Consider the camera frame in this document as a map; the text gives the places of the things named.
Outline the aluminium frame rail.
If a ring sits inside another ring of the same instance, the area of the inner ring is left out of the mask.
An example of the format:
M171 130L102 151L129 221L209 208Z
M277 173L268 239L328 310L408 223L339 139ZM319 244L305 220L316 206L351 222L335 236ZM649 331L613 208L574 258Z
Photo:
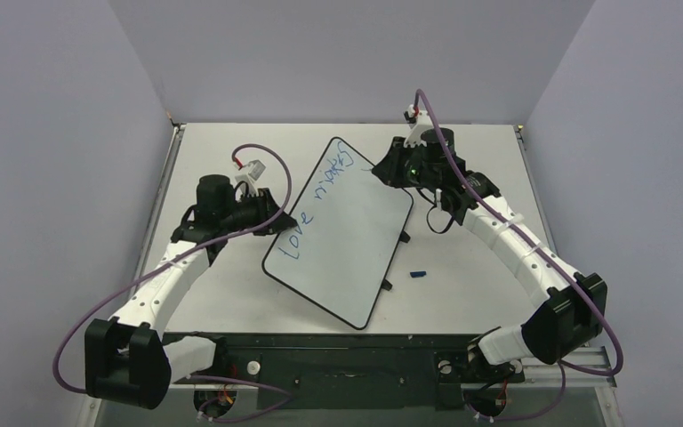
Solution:
M180 339L185 338L185 337L193 337L193 336L180 336ZM583 373L587 375L594 375L594 376L602 376L602 377L608 377L611 374L611 367L608 365L608 358L606 353L604 352L603 349L598 349L595 350L593 348L587 348L587 347L581 347L578 350L574 350L571 353L567 354L564 358L562 358L559 362L554 363L554 364L545 364L541 362L540 360L534 358L534 357L527 357L523 359L517 359L513 360L511 362L517 362L520 364L520 367L522 368L522 371L525 374L525 377L527 378L529 374L531 373L532 369L536 367L549 367L551 372L553 374L560 373L562 371L567 371L567 370L572 370L575 373ZM251 387L262 387L267 390L272 390L273 388L271 386L264 386L263 384L260 383L255 383L255 382L248 382L248 381L242 381L242 380L235 380L231 378L226 378L226 377L216 377L215 379L211 379L208 376L202 376L202 375L195 375L191 374L188 377L179 380L178 382L183 382L183 383L218 383L218 384L224 384L224 383L232 383L232 384L242 384L245 386L251 386Z

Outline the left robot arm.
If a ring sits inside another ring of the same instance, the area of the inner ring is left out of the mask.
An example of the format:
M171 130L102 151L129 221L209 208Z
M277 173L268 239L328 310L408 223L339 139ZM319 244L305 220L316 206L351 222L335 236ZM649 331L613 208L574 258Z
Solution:
M172 383L198 373L209 383L229 373L229 357L216 341L185 337L165 344L173 313L192 285L215 262L231 235L272 236L296 227L267 188L239 196L230 178L211 174L196 188L164 256L133 297L109 319L84 332L85 390L91 397L153 409Z

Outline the black framed whiteboard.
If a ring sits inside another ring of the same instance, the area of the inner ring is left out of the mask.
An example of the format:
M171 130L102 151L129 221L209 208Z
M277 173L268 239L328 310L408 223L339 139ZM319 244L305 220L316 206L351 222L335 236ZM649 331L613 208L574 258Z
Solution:
M297 221L269 246L270 278L356 330L367 327L414 207L339 137L320 155L290 211Z

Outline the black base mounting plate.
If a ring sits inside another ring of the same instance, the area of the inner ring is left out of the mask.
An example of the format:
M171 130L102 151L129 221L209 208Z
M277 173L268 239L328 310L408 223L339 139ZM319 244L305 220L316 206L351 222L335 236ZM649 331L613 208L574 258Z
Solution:
M260 409L292 399L287 409L497 410L501 387L526 380L517 362L491 367L470 355L472 334L216 334L195 375L263 384Z

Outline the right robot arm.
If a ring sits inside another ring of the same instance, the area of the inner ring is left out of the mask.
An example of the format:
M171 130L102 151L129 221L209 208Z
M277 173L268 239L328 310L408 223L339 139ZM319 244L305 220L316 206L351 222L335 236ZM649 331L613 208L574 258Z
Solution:
M393 188L432 192L434 206L484 242L535 308L524 323L498 327L469 347L466 367L473 377L487 380L502 364L527 357L557 363L603 332L605 281L584 276L551 252L499 188L456 156L452 130L429 129L418 142L393 137L372 173Z

